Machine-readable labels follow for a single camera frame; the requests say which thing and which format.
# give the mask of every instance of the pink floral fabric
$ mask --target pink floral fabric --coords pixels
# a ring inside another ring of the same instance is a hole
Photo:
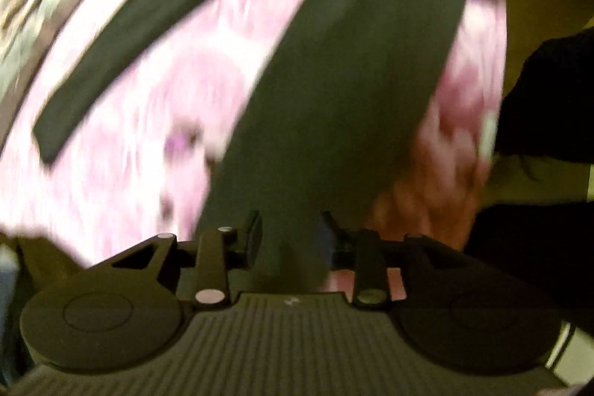
[[[0,224],[43,230],[84,264],[159,232],[191,236],[209,189],[207,162],[224,154],[261,69],[301,2],[207,1],[111,86],[47,171],[33,123],[124,1],[81,2],[41,66],[0,158]],[[414,166],[391,194],[401,200],[390,205],[392,215],[399,214],[392,218],[404,222],[390,225],[387,236],[415,227],[447,234],[464,226],[444,216],[444,207],[467,203],[468,173],[488,170],[489,123],[497,118],[505,49],[505,0],[467,0],[413,147]],[[468,225],[474,213],[464,213]],[[380,219],[375,214],[370,224]]]

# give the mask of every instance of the black plastic mount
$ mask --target black plastic mount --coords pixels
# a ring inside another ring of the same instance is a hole
[[[537,364],[561,321],[540,291],[426,237],[381,240],[341,229],[322,213],[329,269],[355,274],[353,310],[381,310],[408,342],[442,365],[508,372]],[[228,271],[249,270],[262,219],[219,227],[199,240],[160,234],[37,294],[21,329],[36,363],[74,372],[140,364],[170,347],[189,319],[235,304]],[[392,301],[387,269],[400,268],[407,297]]]

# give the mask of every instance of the silver rivet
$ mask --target silver rivet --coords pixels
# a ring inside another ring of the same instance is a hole
[[[289,297],[284,299],[284,303],[287,304],[287,306],[294,306],[295,304],[299,304],[301,302],[301,299],[299,297]]]
[[[219,227],[219,234],[221,234],[227,245],[237,241],[237,229],[234,227]]]
[[[364,289],[357,295],[359,302],[367,305],[381,304],[388,298],[382,289]]]
[[[196,293],[196,300],[201,304],[218,304],[225,299],[225,293],[218,289],[202,289]]]

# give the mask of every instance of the round black disc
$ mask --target round black disc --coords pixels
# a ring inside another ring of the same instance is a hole
[[[100,271],[37,294],[21,329],[36,362],[103,371],[156,353],[181,322],[179,301],[144,274]]]
[[[435,271],[407,292],[393,313],[405,336],[427,356],[458,370],[524,370],[559,337],[561,321],[552,302],[496,271]]]

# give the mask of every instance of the grooved plastic panel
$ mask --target grooved plastic panel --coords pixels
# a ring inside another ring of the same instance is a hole
[[[182,338],[141,366],[95,376],[40,366],[10,395],[532,396],[555,386],[544,367],[495,377],[440,367],[385,313],[354,309],[341,294],[244,294],[230,309],[195,315]]]

